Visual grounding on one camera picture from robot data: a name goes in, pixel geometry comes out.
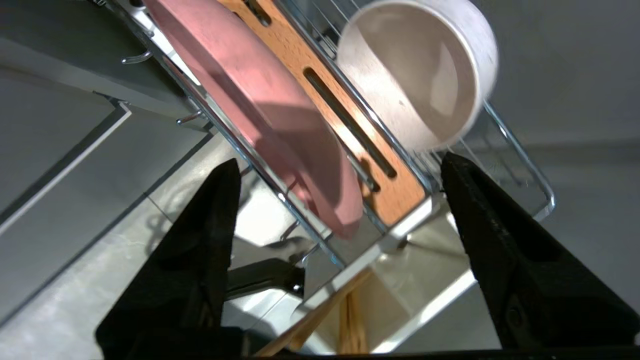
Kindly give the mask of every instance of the floor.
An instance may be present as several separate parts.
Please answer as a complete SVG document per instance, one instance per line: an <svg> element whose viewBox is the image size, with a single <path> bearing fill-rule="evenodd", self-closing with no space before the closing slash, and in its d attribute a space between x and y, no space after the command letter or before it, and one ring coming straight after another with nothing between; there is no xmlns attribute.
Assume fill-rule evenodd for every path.
<svg viewBox="0 0 640 360"><path fill-rule="evenodd" d="M0 359L100 359L93 332L147 256L162 240L209 172L236 158L220 134L209 140L118 225L83 254L19 314L0 329ZM295 222L255 172L243 177L232 268L267 258L297 260L314 244L300 227L280 241ZM319 225L318 231L328 231ZM331 245L347 262L361 254L380 233L363 221L355 239L332 237ZM321 251L305 261L305 297L338 269Z"/></svg>

